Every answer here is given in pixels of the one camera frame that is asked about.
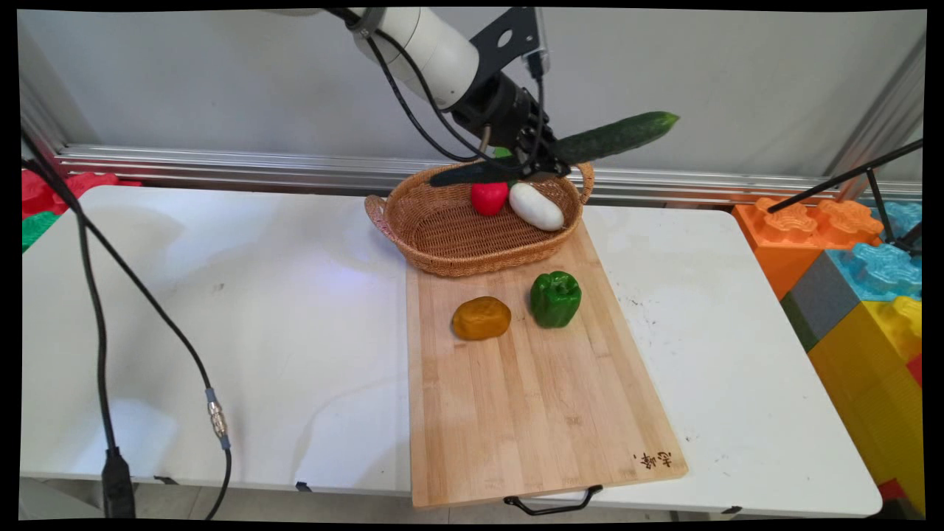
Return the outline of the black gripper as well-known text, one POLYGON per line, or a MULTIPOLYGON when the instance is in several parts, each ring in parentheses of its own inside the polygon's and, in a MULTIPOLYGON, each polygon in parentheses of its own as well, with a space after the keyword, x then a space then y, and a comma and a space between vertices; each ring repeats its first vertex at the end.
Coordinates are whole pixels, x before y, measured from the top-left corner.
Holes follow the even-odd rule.
POLYGON ((556 160, 547 150, 552 128, 538 131, 545 120, 539 98, 499 72, 468 93, 451 108, 459 127, 487 145, 515 151, 521 168, 519 177, 530 184, 565 178, 571 166, 556 160))

